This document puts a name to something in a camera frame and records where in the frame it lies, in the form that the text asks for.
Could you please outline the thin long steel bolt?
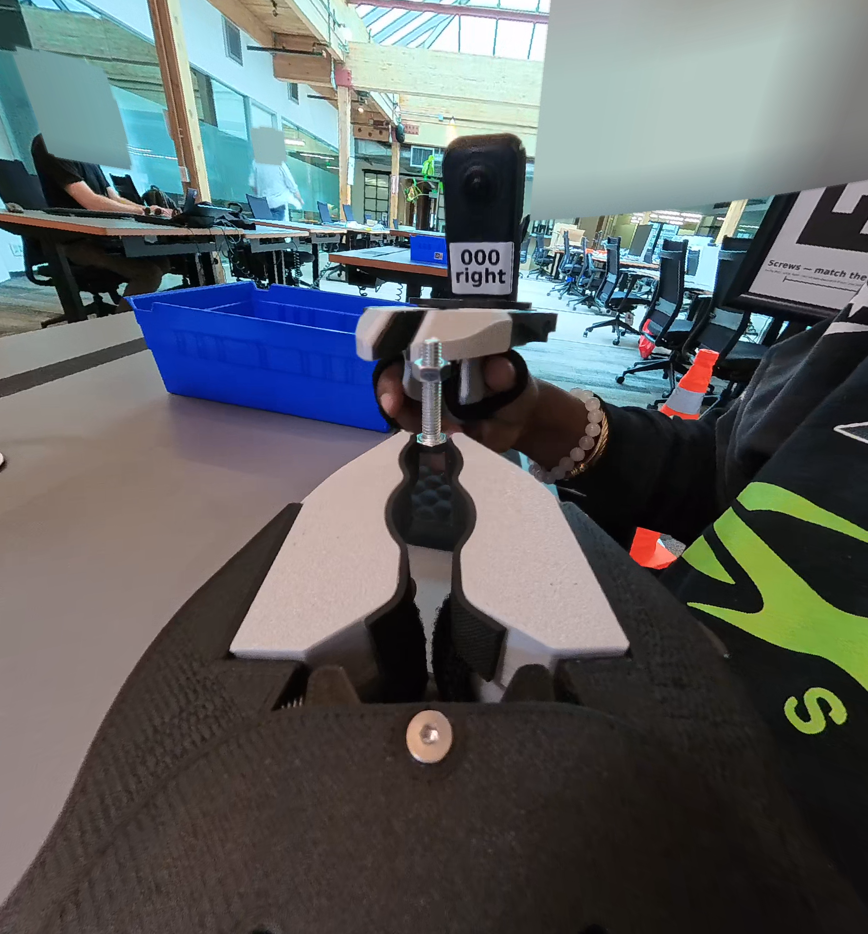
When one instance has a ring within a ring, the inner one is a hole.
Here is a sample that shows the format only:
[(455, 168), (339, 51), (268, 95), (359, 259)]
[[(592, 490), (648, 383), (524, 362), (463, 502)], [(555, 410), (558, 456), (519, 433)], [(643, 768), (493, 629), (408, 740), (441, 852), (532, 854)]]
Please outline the thin long steel bolt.
[[(434, 342), (440, 344), (442, 349), (440, 340), (429, 337), (422, 345), (421, 354), (426, 344)], [(421, 387), (421, 430), (417, 436), (417, 442), (428, 449), (437, 448), (446, 441), (446, 435), (442, 430), (442, 385), (445, 380), (441, 383), (416, 381)]]

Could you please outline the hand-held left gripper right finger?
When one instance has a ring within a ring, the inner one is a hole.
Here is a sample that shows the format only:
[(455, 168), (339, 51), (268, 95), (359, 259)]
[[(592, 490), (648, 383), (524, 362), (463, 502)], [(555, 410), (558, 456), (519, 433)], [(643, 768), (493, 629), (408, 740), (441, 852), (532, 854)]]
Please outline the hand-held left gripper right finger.
[(629, 640), (558, 499), (456, 434), (444, 697), (499, 701), (523, 667), (620, 659)]

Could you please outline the person's black printed shirt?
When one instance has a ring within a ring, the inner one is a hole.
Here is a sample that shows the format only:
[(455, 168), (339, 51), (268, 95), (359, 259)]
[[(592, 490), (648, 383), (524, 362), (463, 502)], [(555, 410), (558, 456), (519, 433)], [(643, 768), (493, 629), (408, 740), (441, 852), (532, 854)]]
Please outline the person's black printed shirt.
[(775, 737), (790, 795), (868, 907), (868, 278), (734, 407), (750, 477), (667, 574)]

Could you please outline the person's right forearm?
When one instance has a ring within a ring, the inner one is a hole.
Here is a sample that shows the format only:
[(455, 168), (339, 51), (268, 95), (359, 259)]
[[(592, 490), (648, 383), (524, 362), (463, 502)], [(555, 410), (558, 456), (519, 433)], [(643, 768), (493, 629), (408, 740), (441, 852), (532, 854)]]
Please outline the person's right forearm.
[(732, 442), (739, 407), (694, 421), (608, 405), (603, 453), (557, 491), (625, 550), (639, 528), (691, 544), (747, 482)]

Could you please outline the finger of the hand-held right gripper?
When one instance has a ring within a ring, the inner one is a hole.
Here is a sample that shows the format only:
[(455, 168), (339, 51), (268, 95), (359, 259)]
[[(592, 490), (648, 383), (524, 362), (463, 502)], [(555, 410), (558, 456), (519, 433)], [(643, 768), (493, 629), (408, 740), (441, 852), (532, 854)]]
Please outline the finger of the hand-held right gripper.
[(422, 385), (413, 375), (413, 364), (421, 352), (413, 346), (424, 318), (425, 310), (416, 306), (371, 306), (363, 312), (355, 330), (356, 352), (373, 364), (373, 387), (377, 387), (382, 371), (398, 362), (405, 393), (422, 393)]
[(415, 359), (422, 358), (426, 341), (439, 341), (458, 403), (478, 403), (486, 391), (478, 359), (508, 351), (511, 333), (508, 312), (427, 312), (415, 333)]

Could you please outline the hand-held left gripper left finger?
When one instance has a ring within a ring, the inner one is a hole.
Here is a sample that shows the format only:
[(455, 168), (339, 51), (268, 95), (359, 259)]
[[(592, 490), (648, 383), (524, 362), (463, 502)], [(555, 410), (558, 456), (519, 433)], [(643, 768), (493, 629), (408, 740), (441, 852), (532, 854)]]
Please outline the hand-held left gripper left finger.
[(399, 531), (403, 451), (394, 434), (301, 503), (230, 645), (239, 659), (341, 667), (365, 700), (414, 699), (414, 584)]

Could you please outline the black foam pad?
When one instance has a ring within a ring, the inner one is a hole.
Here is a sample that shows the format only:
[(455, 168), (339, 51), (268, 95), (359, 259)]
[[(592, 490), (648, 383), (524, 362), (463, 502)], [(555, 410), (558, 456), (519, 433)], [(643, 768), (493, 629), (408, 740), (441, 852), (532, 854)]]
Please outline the black foam pad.
[(391, 528), (406, 545), (451, 553), (470, 518), (460, 488), (460, 452), (449, 441), (428, 448), (410, 438), (398, 466), (401, 478), (388, 505)]

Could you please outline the green potted plant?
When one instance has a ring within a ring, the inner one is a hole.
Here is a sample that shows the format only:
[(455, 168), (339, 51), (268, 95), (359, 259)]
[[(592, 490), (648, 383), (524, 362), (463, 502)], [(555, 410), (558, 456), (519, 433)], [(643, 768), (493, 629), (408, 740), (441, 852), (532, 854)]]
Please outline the green potted plant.
[(420, 197), (434, 197), (441, 191), (440, 179), (436, 175), (435, 155), (430, 155), (421, 167), (419, 177), (411, 177), (405, 190), (408, 204), (414, 204)]

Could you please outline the black office chair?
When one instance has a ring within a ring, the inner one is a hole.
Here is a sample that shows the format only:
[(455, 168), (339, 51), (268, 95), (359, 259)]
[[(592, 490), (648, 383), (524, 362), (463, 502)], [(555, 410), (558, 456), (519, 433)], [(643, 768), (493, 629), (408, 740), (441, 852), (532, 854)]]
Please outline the black office chair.
[(20, 237), (26, 278), (33, 285), (54, 288), (61, 304), (62, 313), (43, 321), (43, 329), (118, 312), (122, 279), (75, 263), (67, 254), (67, 244), (85, 240), (95, 228), (75, 217), (48, 214), (37, 178), (19, 161), (0, 159), (0, 199), (0, 230)]
[[(628, 376), (659, 371), (668, 379), (670, 389), (673, 390), (678, 378), (691, 367), (692, 360), (701, 347), (720, 353), (717, 362), (720, 367), (727, 358), (747, 359), (747, 354), (738, 353), (735, 347), (741, 342), (750, 314), (730, 310), (724, 304), (751, 245), (751, 239), (723, 239), (718, 252), (717, 272), (712, 291), (708, 294), (697, 294), (691, 300), (688, 306), (691, 313), (689, 319), (681, 316), (686, 295), (684, 279), (682, 306), (669, 323), (659, 324), (661, 316), (657, 315), (652, 316), (643, 326), (642, 329), (649, 337), (639, 338), (639, 341), (648, 340), (652, 345), (652, 352), (646, 360), (621, 373), (616, 378), (618, 385), (622, 385)], [(679, 244), (675, 249), (669, 247), (664, 251), (682, 249), (686, 249), (685, 244)]]
[(597, 308), (608, 313), (608, 317), (587, 327), (584, 337), (609, 327), (615, 334), (614, 345), (627, 334), (648, 338), (642, 328), (652, 316), (661, 316), (659, 324), (669, 323), (682, 306), (685, 249), (662, 252), (656, 274), (639, 267), (623, 269), (620, 263), (620, 240), (609, 238), (603, 282), (593, 298)]

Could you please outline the person's right hand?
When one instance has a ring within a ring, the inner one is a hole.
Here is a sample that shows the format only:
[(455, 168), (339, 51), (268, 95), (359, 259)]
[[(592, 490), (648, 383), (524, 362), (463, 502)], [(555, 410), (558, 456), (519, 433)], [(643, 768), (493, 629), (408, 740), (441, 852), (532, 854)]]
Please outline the person's right hand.
[[(379, 371), (377, 402), (397, 429), (418, 433), (421, 407), (405, 395), (403, 375), (401, 360)], [(531, 377), (521, 395), (492, 418), (460, 423), (444, 415), (442, 425), (447, 434), (463, 433), (498, 454), (517, 451), (549, 469), (578, 445), (587, 420), (579, 399)]]

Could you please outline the wooden office table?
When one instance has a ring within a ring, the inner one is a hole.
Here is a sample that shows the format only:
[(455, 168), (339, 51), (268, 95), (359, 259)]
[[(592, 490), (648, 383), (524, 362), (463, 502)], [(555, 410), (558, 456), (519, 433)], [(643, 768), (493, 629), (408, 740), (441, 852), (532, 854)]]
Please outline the wooden office table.
[(328, 256), (330, 265), (343, 270), (348, 285), (376, 288), (379, 284), (394, 283), (404, 286), (405, 297), (422, 297), (429, 288), (434, 297), (450, 297), (449, 275), (445, 266), (416, 263), (408, 248), (376, 247), (364, 250), (342, 251)]
[(145, 223), (124, 215), (58, 216), (43, 211), (16, 213), (5, 208), (0, 208), (0, 229), (40, 242), (45, 262), (54, 273), (54, 289), (63, 311), (63, 317), (53, 323), (75, 323), (89, 316), (67, 256), (69, 242), (100, 239), (120, 243), (129, 259), (191, 256), (196, 267), (195, 272), (190, 272), (191, 281), (208, 286), (223, 282), (221, 257), (242, 242), (248, 243), (252, 252), (273, 253), (285, 250), (289, 239), (311, 239), (311, 233), (302, 228), (264, 221), (256, 222), (253, 230), (223, 225), (193, 229)]

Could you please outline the black framed instruction sign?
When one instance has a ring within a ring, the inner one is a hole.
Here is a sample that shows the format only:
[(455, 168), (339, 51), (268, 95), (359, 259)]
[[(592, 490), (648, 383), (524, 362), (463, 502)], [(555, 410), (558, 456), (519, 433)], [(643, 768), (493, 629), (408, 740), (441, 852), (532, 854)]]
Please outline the black framed instruction sign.
[(728, 301), (781, 318), (840, 311), (868, 279), (868, 180), (776, 196)]

